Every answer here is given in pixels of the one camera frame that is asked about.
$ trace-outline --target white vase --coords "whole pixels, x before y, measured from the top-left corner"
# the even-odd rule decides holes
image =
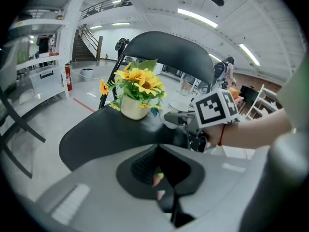
[[[150,108],[140,108],[140,102],[124,95],[121,101],[120,111],[128,118],[138,120],[144,118]]]

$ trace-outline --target chair seat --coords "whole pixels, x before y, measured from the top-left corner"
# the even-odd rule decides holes
[[[159,115],[154,117],[151,112],[141,120],[132,120],[104,106],[64,135],[59,155],[73,171],[90,160],[149,144],[187,148],[187,136],[182,128],[167,128]]]

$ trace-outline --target fluorescent light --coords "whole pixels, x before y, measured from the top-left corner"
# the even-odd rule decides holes
[[[208,54],[210,57],[214,58],[215,60],[219,61],[219,62],[222,62],[220,59],[218,59],[216,56],[214,56],[213,54]]]
[[[185,15],[188,15],[190,17],[193,17],[193,18],[195,18],[197,20],[200,20],[202,22],[207,23],[208,25],[210,25],[210,26],[212,26],[214,28],[216,28],[218,26],[217,23],[214,23],[213,21],[210,21],[207,18],[204,18],[204,17],[202,17],[202,16],[200,16],[198,14],[192,13],[192,12],[187,11],[187,10],[178,9],[178,13],[185,14]]]
[[[112,23],[112,25],[130,25],[129,22],[118,22],[118,23]]]
[[[88,95],[91,95],[91,96],[93,96],[93,97],[97,97],[96,95],[94,95],[94,94],[91,94],[91,93],[87,93]]]
[[[96,28],[100,28],[101,25],[97,25],[97,26],[93,26],[93,27],[90,27],[89,29],[96,29]]]
[[[258,66],[261,66],[261,64],[259,63],[259,61],[257,61],[257,59],[255,58],[255,56],[252,54],[251,51],[249,51],[249,49],[243,44],[239,44],[239,46],[245,51],[245,53],[248,54],[248,56],[252,59],[252,61],[258,65]]]

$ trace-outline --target flower center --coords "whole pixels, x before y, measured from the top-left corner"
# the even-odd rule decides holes
[[[143,85],[142,85],[143,88],[145,89],[150,89],[150,84],[148,82],[145,82]]]

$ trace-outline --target brick wall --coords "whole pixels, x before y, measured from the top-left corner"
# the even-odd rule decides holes
[[[264,87],[274,91],[275,93],[277,93],[280,89],[281,86],[274,84],[272,82],[260,79],[260,78],[256,78],[256,77],[252,77],[252,76],[248,76],[248,75],[242,75],[242,74],[238,74],[238,73],[233,73],[234,78],[236,79],[237,82],[237,86],[233,87],[237,90],[241,89],[241,86],[247,86],[247,87],[254,87],[255,90],[260,91],[262,85],[264,84]]]

